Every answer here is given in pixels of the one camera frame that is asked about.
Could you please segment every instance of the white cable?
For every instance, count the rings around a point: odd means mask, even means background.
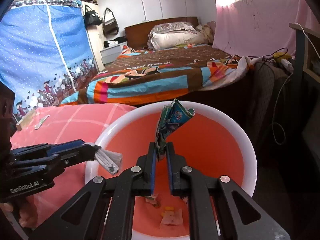
[[[301,27],[301,29],[302,29],[302,31],[303,31],[303,34],[304,34],[304,35],[307,37],[307,39],[310,41],[311,45],[312,45],[313,48],[315,49],[316,54],[318,55],[318,57],[319,57],[319,59],[320,59],[320,55],[319,55],[318,51],[316,50],[316,47],[313,45],[313,43],[312,43],[312,41],[310,40],[310,38],[308,37],[308,35],[304,32],[303,27],[302,27],[299,23],[296,23],[296,24]],[[277,106],[277,103],[278,103],[278,99],[279,99],[280,93],[281,93],[284,85],[285,85],[286,82],[289,80],[289,78],[291,77],[292,74],[293,74],[293,73],[291,73],[291,74],[287,77],[287,79],[284,81],[284,83],[282,84],[282,86],[281,86],[281,88],[280,88],[280,90],[279,90],[277,99],[276,99],[275,107],[273,108],[273,115],[272,115],[271,127],[272,127],[273,138],[275,139],[275,142],[276,142],[278,145],[283,145],[283,144],[285,143],[285,141],[286,141],[286,136],[285,136],[285,131],[284,131],[283,127],[282,127],[279,123],[274,122],[275,113],[276,113],[276,106]],[[277,141],[277,139],[276,139],[276,135],[275,135],[275,131],[274,131],[274,125],[275,125],[275,124],[277,124],[278,126],[280,126],[280,128],[281,128],[281,130],[282,130],[282,132],[283,132],[283,135],[284,135],[284,140],[283,140],[281,143],[279,143],[279,142]]]
[[[274,122],[274,119],[275,119],[275,113],[276,113],[276,107],[277,107],[277,103],[278,103],[278,99],[279,99],[279,96],[280,96],[280,93],[284,87],[284,85],[286,84],[286,82],[289,80],[289,78],[291,77],[292,73],[287,77],[287,79],[284,81],[284,83],[282,84],[280,90],[279,90],[279,93],[278,93],[278,96],[277,96],[277,99],[276,99],[276,103],[275,103],[275,107],[273,108],[273,115],[272,115],[272,123],[271,123],[271,128],[272,128],[272,133],[273,133],[273,138],[275,139],[275,142],[277,145],[283,145],[286,141],[286,136],[285,136],[285,131],[283,129],[283,127],[281,126],[281,124],[279,124],[278,122]],[[276,139],[276,135],[275,135],[275,130],[274,130],[274,124],[277,124],[280,126],[282,132],[283,132],[283,135],[284,135],[284,139],[281,143],[279,143]]]
[[[144,4],[143,4],[143,0],[141,0],[142,2],[142,8],[143,8],[143,14],[144,14],[144,19],[147,20],[147,17],[146,17],[146,11],[144,9]]]
[[[58,44],[58,40],[57,40],[56,34],[54,33],[53,28],[52,28],[51,12],[50,12],[49,5],[46,4],[46,7],[47,7],[47,12],[48,12],[48,18],[49,18],[49,29],[50,29],[50,31],[51,31],[53,40],[54,40],[54,42],[55,42],[55,44],[56,44],[56,47],[57,47],[57,49],[58,49],[58,52],[59,52],[59,54],[60,54],[62,63],[64,64],[64,66],[65,66],[65,68],[66,68],[66,72],[68,73],[68,76],[69,76],[69,78],[70,78],[70,80],[71,80],[72,88],[73,88],[73,90],[74,90],[75,92],[77,92],[77,90],[76,90],[76,88],[75,88],[75,84],[74,84],[74,82],[73,82],[73,77],[72,77],[72,75],[71,75],[71,73],[70,73],[70,71],[69,71],[69,69],[68,69],[67,63],[66,63],[65,60],[64,60],[62,51],[61,51],[60,46],[59,46],[59,44]]]
[[[186,18],[187,18],[187,2],[184,0],[184,4],[186,5]]]
[[[312,41],[310,40],[310,38],[308,37],[308,35],[306,35],[306,33],[304,32],[303,27],[302,27],[299,23],[296,23],[296,24],[297,24],[297,25],[299,25],[299,26],[301,27],[301,29],[302,29],[302,31],[303,31],[303,34],[308,38],[308,40],[310,41],[311,45],[312,45],[312,46],[313,46],[313,48],[315,49],[316,54],[318,55],[318,57],[319,57],[319,59],[320,59],[320,56],[319,56],[318,51],[316,50],[316,47],[313,45],[313,43],[312,43]]]
[[[160,3],[161,16],[162,16],[162,19],[163,19],[163,12],[162,12],[161,0],[159,0],[159,3]]]

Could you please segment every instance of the hanging bag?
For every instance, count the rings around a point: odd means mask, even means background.
[[[104,12],[102,29],[104,36],[117,35],[119,33],[118,23],[109,8],[106,8]]]
[[[92,10],[89,6],[85,5],[84,7],[84,26],[88,27],[91,25],[100,25],[102,23],[100,16],[96,13],[95,10]]]

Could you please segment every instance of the white drawer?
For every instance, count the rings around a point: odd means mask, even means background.
[[[103,57],[103,58],[101,59],[103,65],[115,61],[116,58],[119,56],[119,54],[120,54],[120,53],[114,53],[114,54],[108,55],[108,56],[106,56],[106,57]]]
[[[122,52],[122,47],[124,45],[127,45],[127,43],[123,42],[123,43],[117,44],[115,46],[103,49],[102,51],[100,51],[101,52],[101,56],[102,57],[107,57],[108,55],[115,54],[115,53],[118,53],[118,55],[119,55]]]

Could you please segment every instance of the pink curtain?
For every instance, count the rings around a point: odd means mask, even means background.
[[[287,47],[295,52],[299,23],[320,33],[320,25],[305,0],[217,0],[213,47],[239,56],[263,56]]]

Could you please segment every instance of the blue wardrobe cover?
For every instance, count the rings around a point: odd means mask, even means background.
[[[16,2],[0,22],[0,80],[15,92],[17,120],[59,105],[96,73],[79,0]]]

